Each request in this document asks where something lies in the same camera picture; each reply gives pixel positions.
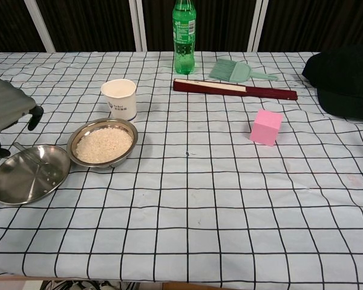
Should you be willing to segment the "green plastic soda bottle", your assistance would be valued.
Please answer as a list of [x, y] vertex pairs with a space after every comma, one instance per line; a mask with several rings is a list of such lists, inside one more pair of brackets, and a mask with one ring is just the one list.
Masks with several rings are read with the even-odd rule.
[[192, 0], [176, 0], [172, 11], [174, 68], [188, 75], [195, 67], [196, 10]]

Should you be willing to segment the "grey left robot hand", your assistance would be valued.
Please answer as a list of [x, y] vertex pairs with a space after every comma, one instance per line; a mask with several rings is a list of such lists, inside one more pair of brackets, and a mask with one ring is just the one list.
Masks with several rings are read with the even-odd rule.
[[[0, 79], [0, 131], [16, 124], [20, 118], [30, 114], [28, 130], [32, 131], [40, 122], [44, 110], [35, 100], [10, 82]], [[0, 158], [10, 155], [10, 151], [1, 147]]]

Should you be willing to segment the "flat metal plate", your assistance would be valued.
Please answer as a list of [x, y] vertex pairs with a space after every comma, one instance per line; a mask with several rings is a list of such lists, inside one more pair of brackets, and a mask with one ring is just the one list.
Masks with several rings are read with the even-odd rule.
[[0, 203], [22, 205], [38, 201], [56, 190], [67, 178], [71, 161], [67, 152], [47, 145], [54, 167], [38, 167], [20, 151], [0, 165]]

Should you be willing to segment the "white paper cup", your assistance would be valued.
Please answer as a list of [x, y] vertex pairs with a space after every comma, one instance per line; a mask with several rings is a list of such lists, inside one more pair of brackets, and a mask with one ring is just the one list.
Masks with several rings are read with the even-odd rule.
[[128, 79], [115, 79], [101, 86], [107, 105], [114, 119], [133, 122], [137, 116], [136, 84]]

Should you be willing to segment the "black baseball cap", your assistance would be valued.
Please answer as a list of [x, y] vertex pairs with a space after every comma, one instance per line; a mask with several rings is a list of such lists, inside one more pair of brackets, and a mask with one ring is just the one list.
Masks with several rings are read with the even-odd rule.
[[316, 88], [324, 111], [363, 120], [363, 46], [315, 54], [306, 62], [302, 75]]

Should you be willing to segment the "round metal bowl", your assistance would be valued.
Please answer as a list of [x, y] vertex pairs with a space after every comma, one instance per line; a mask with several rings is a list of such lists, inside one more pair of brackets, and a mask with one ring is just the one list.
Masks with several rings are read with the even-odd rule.
[[[98, 129], [103, 129], [107, 127], [116, 127], [118, 129], [123, 129], [133, 138], [132, 145], [128, 149], [128, 151], [125, 152], [122, 156], [106, 163], [93, 164], [81, 161], [77, 157], [76, 153], [76, 147], [80, 139], [88, 135], [92, 131], [96, 131]], [[127, 159], [130, 153], [133, 151], [133, 148], [136, 146], [137, 140], [138, 140], [138, 132], [136, 127], [132, 123], [123, 119], [114, 120], [110, 118], [100, 118], [81, 126], [71, 135], [67, 144], [67, 153], [69, 154], [70, 159], [78, 165], [85, 167], [102, 168], [102, 169], [112, 168], [112, 167], [117, 167]]]

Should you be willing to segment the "pink foam cube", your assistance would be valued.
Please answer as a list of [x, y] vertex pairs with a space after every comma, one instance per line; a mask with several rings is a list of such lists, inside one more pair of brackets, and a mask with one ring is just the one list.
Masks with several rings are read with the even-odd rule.
[[254, 120], [249, 139], [267, 146], [274, 146], [283, 121], [283, 114], [259, 110]]

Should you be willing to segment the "white partition post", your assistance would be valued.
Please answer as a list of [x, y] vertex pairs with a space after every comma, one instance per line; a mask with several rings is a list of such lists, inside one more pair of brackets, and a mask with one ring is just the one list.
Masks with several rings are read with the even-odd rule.
[[145, 19], [142, 0], [129, 0], [134, 43], [137, 52], [147, 52]]
[[269, 0], [256, 0], [247, 44], [247, 52], [257, 52], [260, 44]]
[[44, 48], [46, 49], [46, 52], [55, 53], [56, 50], [55, 50], [53, 41], [48, 32], [45, 21], [42, 17], [42, 14], [41, 14], [41, 11], [37, 4], [37, 1], [36, 0], [24, 0], [24, 3], [31, 16], [34, 26], [36, 27], [37, 33], [38, 33], [39, 37], [41, 38]]

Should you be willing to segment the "clear plastic spoon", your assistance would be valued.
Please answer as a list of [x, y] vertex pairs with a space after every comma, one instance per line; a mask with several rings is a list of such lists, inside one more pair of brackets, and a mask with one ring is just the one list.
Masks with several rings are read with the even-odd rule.
[[34, 147], [24, 147], [18, 142], [14, 142], [13, 145], [17, 148], [26, 159], [36, 164], [38, 167], [54, 167], [54, 164], [49, 162], [48, 159], [48, 146], [40, 145]]

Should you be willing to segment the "white black checked tablecloth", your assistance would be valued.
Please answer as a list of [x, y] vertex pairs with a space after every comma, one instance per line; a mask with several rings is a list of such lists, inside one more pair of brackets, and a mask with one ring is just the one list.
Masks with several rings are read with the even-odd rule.
[[[309, 53], [197, 52], [245, 61], [297, 101], [175, 92], [171, 52], [0, 53], [0, 78], [42, 105], [3, 131], [54, 144], [110, 110], [107, 80], [137, 85], [139, 139], [114, 169], [72, 165], [50, 196], [0, 204], [0, 276], [199, 282], [253, 290], [363, 290], [363, 121], [325, 113], [301, 75]], [[283, 114], [274, 146], [249, 139]]]

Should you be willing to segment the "dark red folded fan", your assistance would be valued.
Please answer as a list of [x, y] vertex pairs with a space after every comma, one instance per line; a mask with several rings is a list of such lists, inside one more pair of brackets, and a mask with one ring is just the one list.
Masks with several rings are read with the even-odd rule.
[[174, 79], [173, 89], [180, 92], [234, 95], [240, 97], [259, 97], [278, 100], [297, 100], [296, 91], [254, 86], [232, 85], [229, 83], [209, 82], [202, 80]]

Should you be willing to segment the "mint green brush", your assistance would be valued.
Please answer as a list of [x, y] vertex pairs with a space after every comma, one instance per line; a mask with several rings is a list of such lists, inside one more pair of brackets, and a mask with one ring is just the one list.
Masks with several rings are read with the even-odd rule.
[[246, 63], [227, 59], [218, 59], [209, 76], [213, 79], [231, 83], [243, 83], [250, 78], [278, 80], [277, 76], [253, 71]]

